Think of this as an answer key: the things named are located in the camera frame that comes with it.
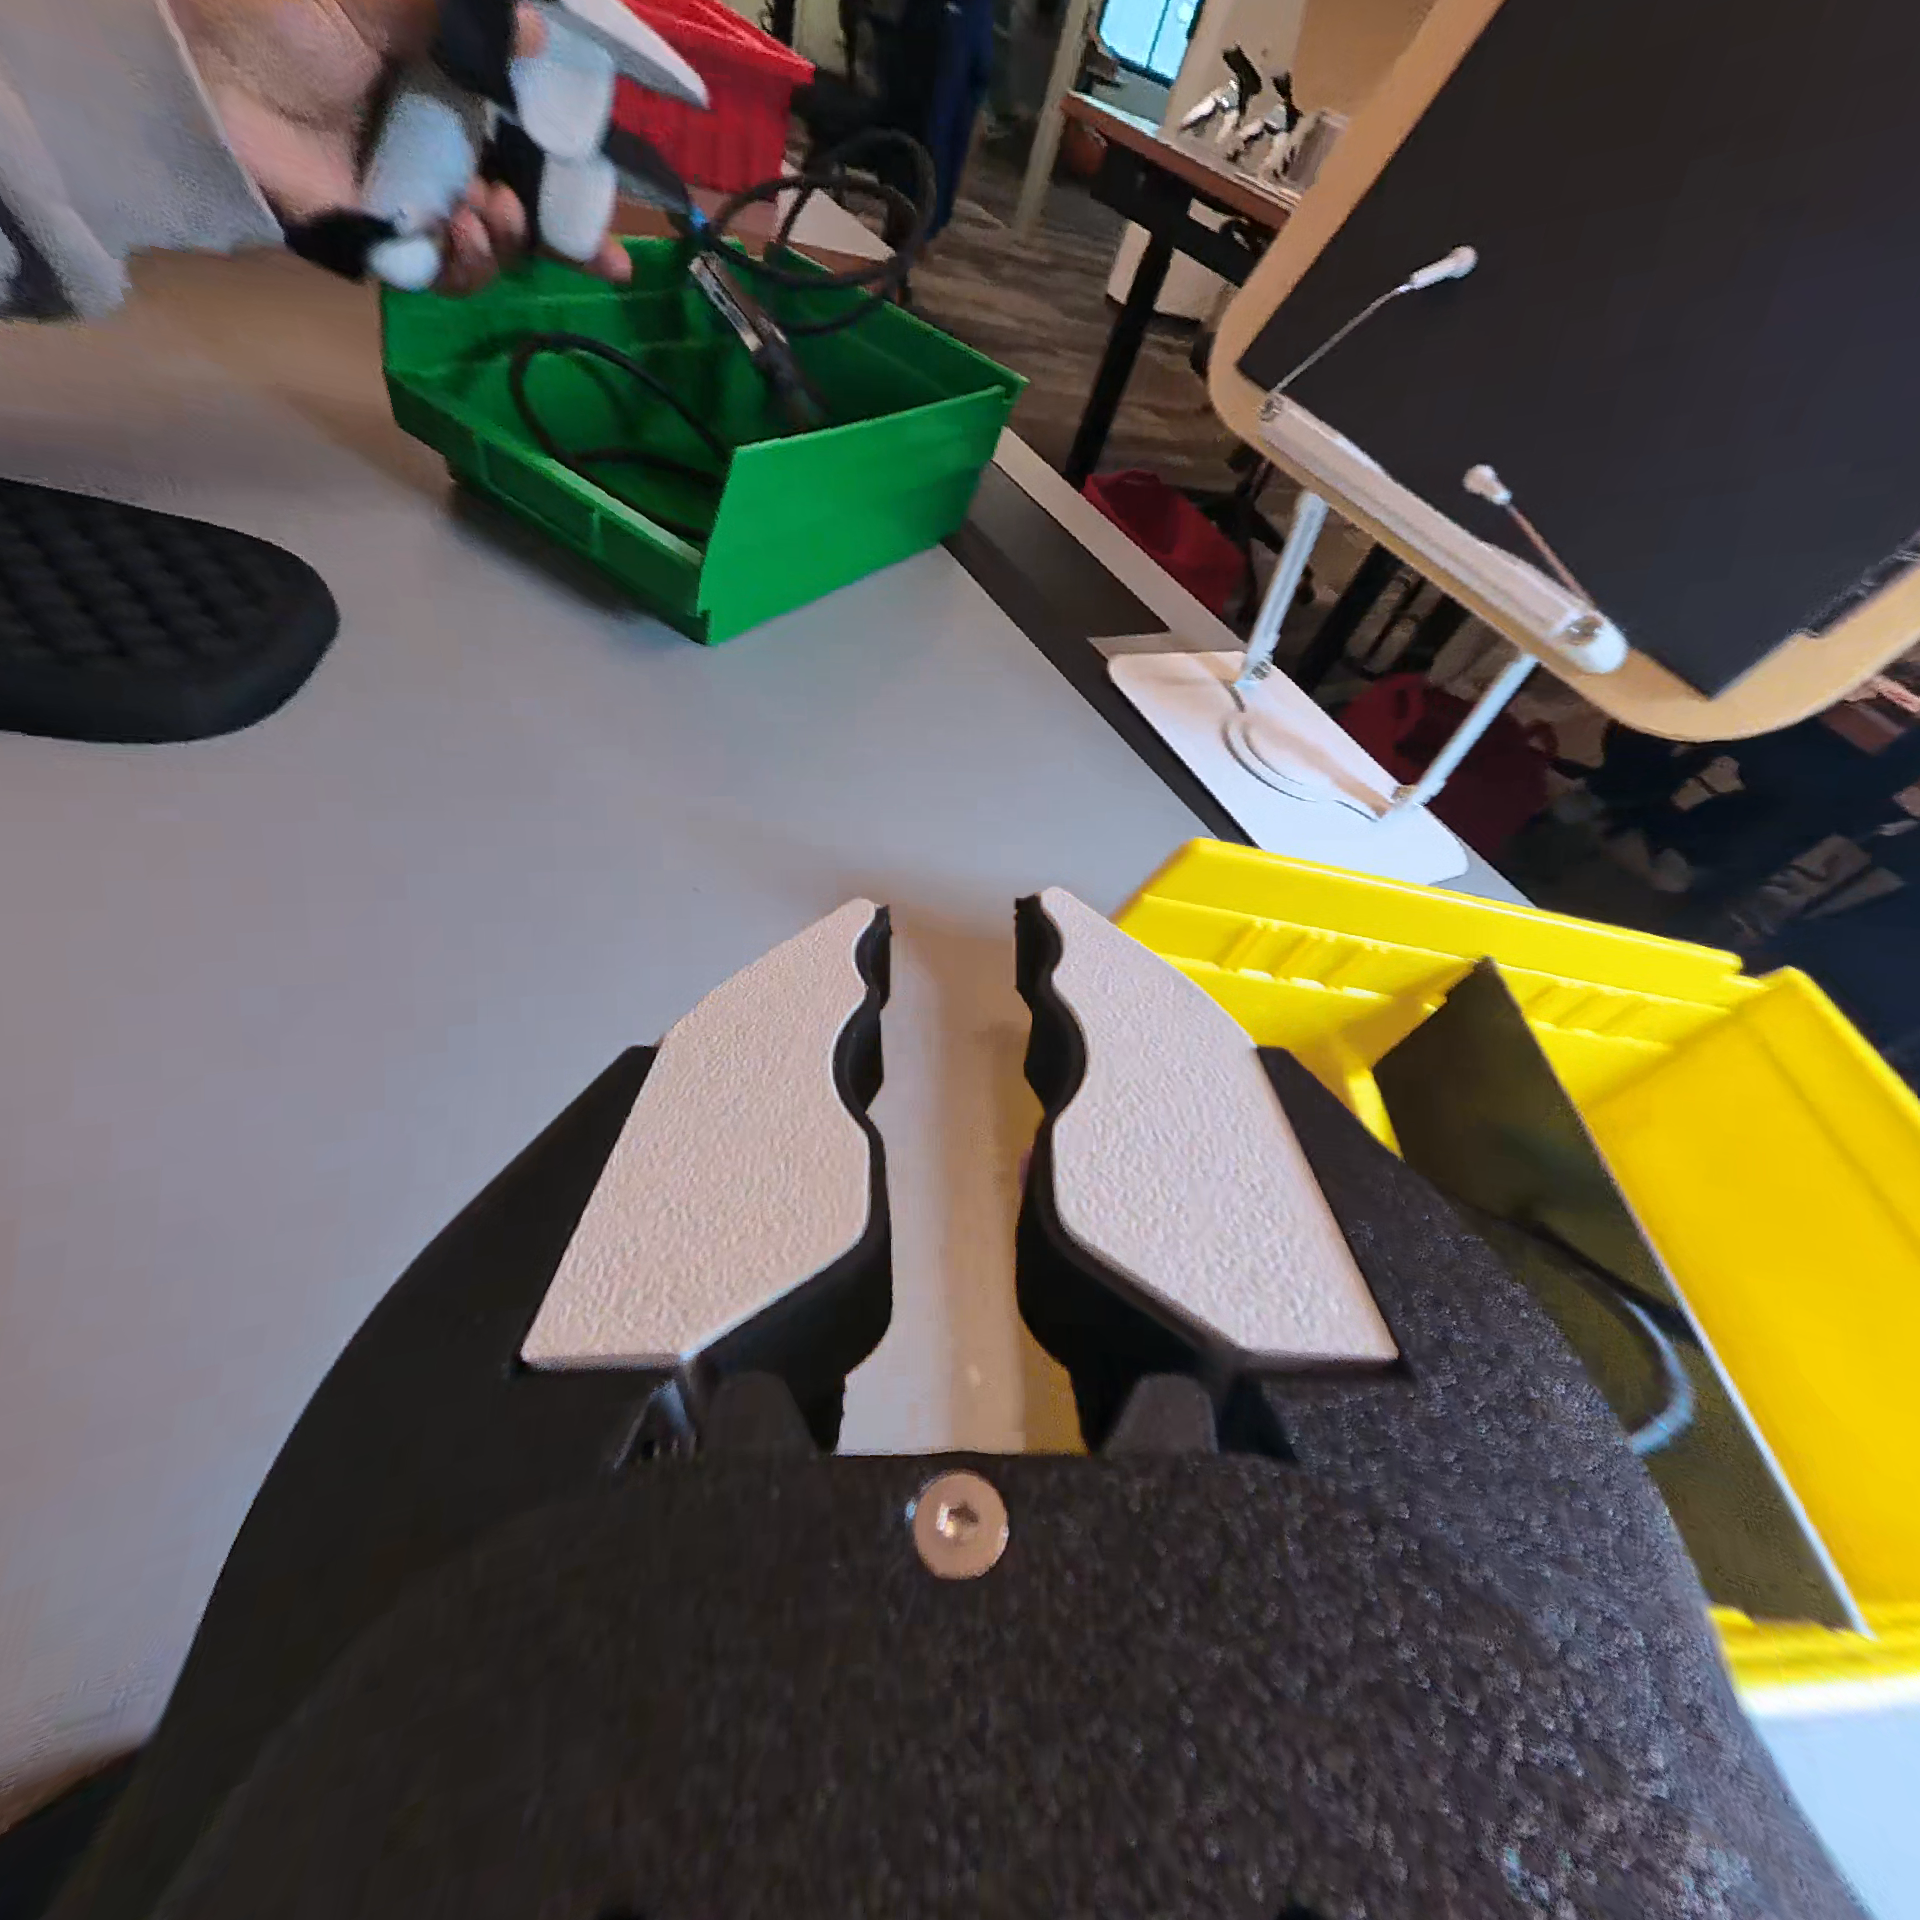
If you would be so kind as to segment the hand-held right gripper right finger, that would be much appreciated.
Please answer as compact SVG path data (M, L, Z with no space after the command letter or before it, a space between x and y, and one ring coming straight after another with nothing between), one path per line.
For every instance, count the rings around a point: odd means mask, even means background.
M1189 975L1063 886L1016 903L1024 1165L1016 1299L1090 1454L1178 1381L1202 1448L1275 1448L1260 1390L1380 1375L1400 1341L1261 1051Z

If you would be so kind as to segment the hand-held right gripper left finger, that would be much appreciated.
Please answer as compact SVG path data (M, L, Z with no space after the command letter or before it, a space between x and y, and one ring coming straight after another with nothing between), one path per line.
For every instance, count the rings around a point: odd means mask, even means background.
M696 1429L771 1375L823 1452L895 1316L873 1101L891 915L853 897L709 989L655 1049L519 1343L540 1374L649 1374Z

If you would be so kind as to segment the yellow plastic bin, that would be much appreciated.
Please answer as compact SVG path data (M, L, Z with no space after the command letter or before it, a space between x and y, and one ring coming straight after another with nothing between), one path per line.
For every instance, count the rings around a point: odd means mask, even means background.
M1916 1696L1916 1091L1809 973L1210 838L1115 921L1389 1147L1377 1064L1498 961L1863 1606L1858 1633L1717 1603L1736 1681Z

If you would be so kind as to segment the blue cloth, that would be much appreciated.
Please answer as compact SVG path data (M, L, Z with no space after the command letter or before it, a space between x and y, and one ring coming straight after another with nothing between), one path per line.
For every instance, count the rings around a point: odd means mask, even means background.
M929 235L952 217L975 148L977 123L992 92L995 1L925 5L929 89L922 147L935 172L935 207Z

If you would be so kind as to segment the window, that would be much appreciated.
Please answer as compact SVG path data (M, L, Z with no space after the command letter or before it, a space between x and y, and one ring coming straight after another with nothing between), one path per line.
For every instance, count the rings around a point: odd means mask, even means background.
M1096 31L1117 65L1171 87L1202 8L1202 1L1101 1Z

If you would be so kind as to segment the green plastic bin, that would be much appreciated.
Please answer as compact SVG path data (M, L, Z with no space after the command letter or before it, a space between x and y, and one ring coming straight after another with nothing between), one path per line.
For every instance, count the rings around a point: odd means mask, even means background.
M469 299L380 296L399 427L453 481L691 639L732 639L943 543L1024 392L1019 373L899 304L760 285L819 423L801 432L693 279L629 243L621 285L528 263Z

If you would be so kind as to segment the grey hdmi switch hub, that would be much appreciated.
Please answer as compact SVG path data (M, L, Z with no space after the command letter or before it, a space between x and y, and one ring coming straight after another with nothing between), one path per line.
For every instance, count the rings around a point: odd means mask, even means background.
M793 343L776 315L748 292L713 252L696 254L688 263L688 277L711 310L733 331L784 427L792 435L826 430L831 423L826 405L812 388Z

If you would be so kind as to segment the person's left hand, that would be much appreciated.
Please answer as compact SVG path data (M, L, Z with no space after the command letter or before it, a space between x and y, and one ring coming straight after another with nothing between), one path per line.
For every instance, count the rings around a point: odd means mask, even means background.
M184 46L234 155L293 233L359 207L361 150L392 68L427 52L434 1L178 1ZM437 289L467 296L532 254L503 182L469 180L442 233Z

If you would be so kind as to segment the red bag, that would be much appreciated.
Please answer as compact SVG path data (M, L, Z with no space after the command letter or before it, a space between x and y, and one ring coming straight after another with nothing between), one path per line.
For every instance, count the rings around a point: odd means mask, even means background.
M1469 711L1469 699L1421 673L1387 673L1345 702L1335 719L1400 783L1413 783L1441 757ZM1521 719L1501 711L1465 751L1429 809L1467 847L1498 862L1546 812L1555 757L1556 736L1546 719Z
M1210 613L1234 613L1249 559L1189 493L1147 468L1097 470L1080 491Z

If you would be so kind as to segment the black bin divider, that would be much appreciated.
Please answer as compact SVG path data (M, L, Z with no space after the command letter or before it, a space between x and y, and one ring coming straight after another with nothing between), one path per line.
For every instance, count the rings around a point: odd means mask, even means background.
M1490 957L1375 1067L1400 1153L1548 1310L1713 1605L1866 1632L1834 1550Z

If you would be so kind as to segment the clear stand with tools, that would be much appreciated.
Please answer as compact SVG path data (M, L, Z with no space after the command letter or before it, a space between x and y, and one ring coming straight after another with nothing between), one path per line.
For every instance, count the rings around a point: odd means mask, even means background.
M1236 43L1226 48L1224 64L1226 79L1180 117L1173 134L1261 185L1304 193L1349 119L1299 104L1292 72L1265 75Z

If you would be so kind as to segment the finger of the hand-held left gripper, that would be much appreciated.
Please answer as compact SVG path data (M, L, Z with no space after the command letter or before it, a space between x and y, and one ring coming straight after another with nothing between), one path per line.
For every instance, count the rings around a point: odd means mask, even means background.
M693 189L651 141L626 128L610 128L604 134L604 155L629 198L660 211L671 221L699 219Z
M563 1L563 15L610 55L620 78L674 104L709 108L709 87L697 68L626 5Z

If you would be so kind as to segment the black textured pad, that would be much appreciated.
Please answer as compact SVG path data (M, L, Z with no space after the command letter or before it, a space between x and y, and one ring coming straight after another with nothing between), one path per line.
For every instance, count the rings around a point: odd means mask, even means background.
M3 481L3 732L176 744L251 729L340 629L296 553L204 519Z

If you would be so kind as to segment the white panel stand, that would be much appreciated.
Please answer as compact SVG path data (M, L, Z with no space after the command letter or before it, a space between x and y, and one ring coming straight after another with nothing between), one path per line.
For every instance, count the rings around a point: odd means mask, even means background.
M1544 543L1528 559L1467 532L1284 388L1265 397L1256 444L1304 488L1252 635L1239 653L1113 656L1112 683L1256 845L1387 880L1458 878L1469 853L1429 803L1535 667L1613 673L1627 659L1625 638ZM1413 783L1393 780L1275 667L1284 611L1333 512L1413 564L1511 649Z

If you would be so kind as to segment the black panel with wooden rim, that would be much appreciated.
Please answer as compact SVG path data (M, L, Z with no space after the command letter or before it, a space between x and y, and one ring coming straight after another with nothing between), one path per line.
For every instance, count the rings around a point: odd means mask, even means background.
M1210 395L1629 729L1916 647L1916 5L1432 5Z

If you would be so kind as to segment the red plastic bin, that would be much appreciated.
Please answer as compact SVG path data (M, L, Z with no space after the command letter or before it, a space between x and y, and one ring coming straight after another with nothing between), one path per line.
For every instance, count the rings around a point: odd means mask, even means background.
M649 141L696 188L733 192L784 168L793 96L813 61L769 33L760 5L629 1L701 75L707 109L629 79L615 85L615 123Z

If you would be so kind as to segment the background desk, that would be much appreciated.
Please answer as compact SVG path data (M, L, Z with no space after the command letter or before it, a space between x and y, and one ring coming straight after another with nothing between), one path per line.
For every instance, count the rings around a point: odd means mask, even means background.
M1084 92L1063 96L1063 123L1105 141L1093 198L1144 231L1136 273L1112 324L1063 468L1063 480L1082 488L1109 446L1173 259L1185 256L1239 289L1284 228L1297 197L1260 185Z

